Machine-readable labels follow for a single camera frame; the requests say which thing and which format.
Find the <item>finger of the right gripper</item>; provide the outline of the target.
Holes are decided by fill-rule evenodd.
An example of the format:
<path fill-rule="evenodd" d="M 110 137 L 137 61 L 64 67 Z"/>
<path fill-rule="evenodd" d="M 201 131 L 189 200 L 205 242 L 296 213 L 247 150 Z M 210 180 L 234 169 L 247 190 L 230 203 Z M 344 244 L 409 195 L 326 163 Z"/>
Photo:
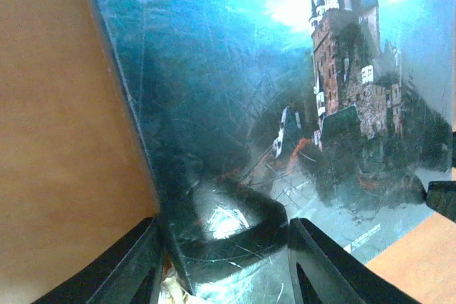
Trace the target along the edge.
<path fill-rule="evenodd" d="M 425 203 L 445 218 L 456 222 L 455 181 L 432 181 L 428 184 Z"/>

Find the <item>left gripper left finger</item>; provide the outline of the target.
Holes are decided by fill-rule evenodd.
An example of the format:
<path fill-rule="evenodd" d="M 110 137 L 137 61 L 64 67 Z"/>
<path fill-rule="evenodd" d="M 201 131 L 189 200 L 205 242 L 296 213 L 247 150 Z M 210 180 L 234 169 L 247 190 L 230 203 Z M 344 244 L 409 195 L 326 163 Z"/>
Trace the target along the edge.
<path fill-rule="evenodd" d="M 156 218 L 147 217 L 92 263 L 35 303 L 157 303 L 165 260 Z"/>

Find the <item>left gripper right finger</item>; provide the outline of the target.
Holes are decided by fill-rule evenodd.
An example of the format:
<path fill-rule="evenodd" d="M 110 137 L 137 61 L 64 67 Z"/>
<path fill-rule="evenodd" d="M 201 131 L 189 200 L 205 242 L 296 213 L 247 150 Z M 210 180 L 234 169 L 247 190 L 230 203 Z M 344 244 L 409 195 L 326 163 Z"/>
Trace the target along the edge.
<path fill-rule="evenodd" d="M 308 219 L 289 224 L 289 270 L 296 303 L 417 303 L 340 247 Z"/>

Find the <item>dark blue castle book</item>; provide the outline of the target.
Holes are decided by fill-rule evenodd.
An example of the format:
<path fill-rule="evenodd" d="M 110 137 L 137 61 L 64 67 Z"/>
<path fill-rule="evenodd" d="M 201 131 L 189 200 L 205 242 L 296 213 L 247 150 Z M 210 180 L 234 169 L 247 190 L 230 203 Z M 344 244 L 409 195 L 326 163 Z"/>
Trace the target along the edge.
<path fill-rule="evenodd" d="M 292 219 L 364 266 L 452 181 L 455 0 L 89 0 L 153 186 L 157 303 L 296 303 Z"/>

